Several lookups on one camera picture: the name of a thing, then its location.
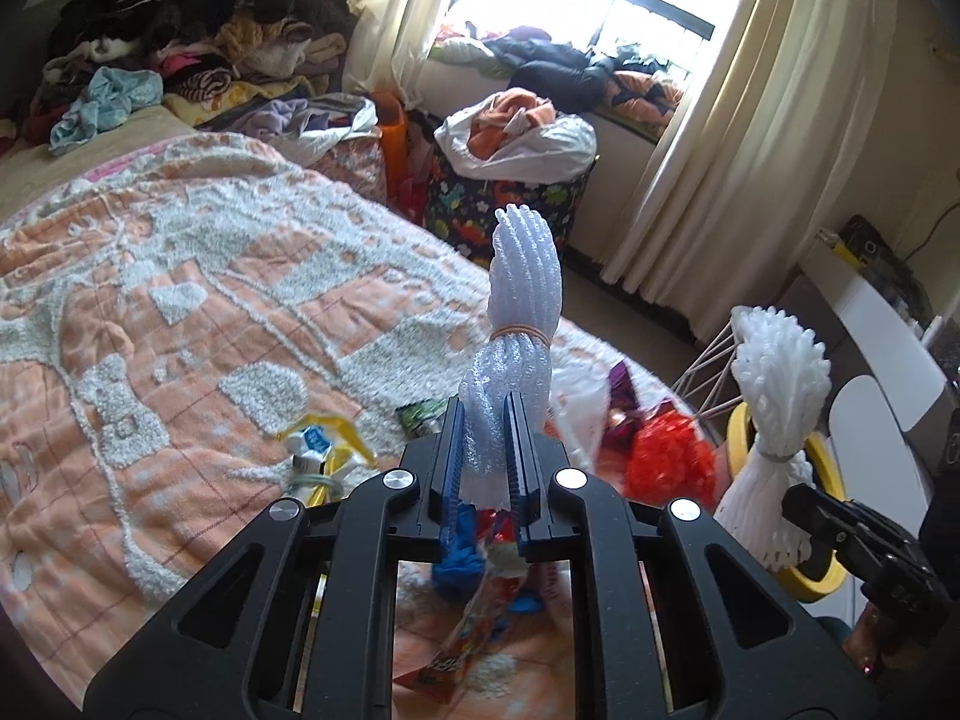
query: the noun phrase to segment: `floor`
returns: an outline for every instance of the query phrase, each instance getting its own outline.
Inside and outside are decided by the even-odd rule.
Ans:
[[[684,343],[583,276],[563,269],[563,315],[672,385],[697,356]]]

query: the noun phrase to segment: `rubber band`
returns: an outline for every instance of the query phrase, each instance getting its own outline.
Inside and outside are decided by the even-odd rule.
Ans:
[[[550,344],[553,343],[552,338],[547,336],[539,327],[534,327],[532,324],[505,324],[503,327],[499,327],[494,330],[493,333],[490,333],[490,340],[493,341],[495,338],[510,335],[510,333],[522,333],[525,336],[530,336],[530,338],[536,338],[538,341],[542,341],[544,346],[548,348]]]
[[[771,463],[789,463],[789,461],[796,457],[796,455],[772,455],[769,452],[763,452],[760,449],[757,450],[757,453],[763,459],[771,461]]]

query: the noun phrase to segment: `bed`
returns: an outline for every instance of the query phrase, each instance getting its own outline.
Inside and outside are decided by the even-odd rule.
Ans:
[[[76,704],[280,495],[274,432],[339,413],[389,467],[404,445],[395,408],[456,391],[488,333],[485,271],[264,143],[162,111],[57,173],[40,154],[0,162],[17,188],[0,220],[0,602]],[[622,355],[564,320],[553,358],[607,370]],[[628,364],[642,403],[669,395]],[[397,674],[459,615],[421,568],[402,574]],[[573,717],[570,643],[545,614],[488,652],[510,656],[504,679],[452,707],[396,688],[400,716]]]

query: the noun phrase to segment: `white curtain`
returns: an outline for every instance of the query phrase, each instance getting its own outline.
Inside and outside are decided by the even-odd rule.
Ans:
[[[877,109],[896,0],[741,0],[628,203],[602,271],[713,338],[770,300]]]
[[[408,107],[419,103],[419,74],[450,0],[347,2],[360,20],[347,50],[344,89],[392,92]]]

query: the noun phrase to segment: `blue cloth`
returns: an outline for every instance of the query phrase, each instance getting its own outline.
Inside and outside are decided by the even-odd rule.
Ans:
[[[157,105],[163,79],[152,70],[102,67],[50,131],[50,153],[62,156],[93,140],[98,132],[120,127],[133,111]]]
[[[457,527],[443,560],[431,568],[433,587],[440,598],[450,604],[465,604],[480,586],[483,557],[476,550],[476,509],[467,504],[457,506]],[[544,610],[544,600],[535,590],[525,587],[517,595],[509,611],[534,614]]]

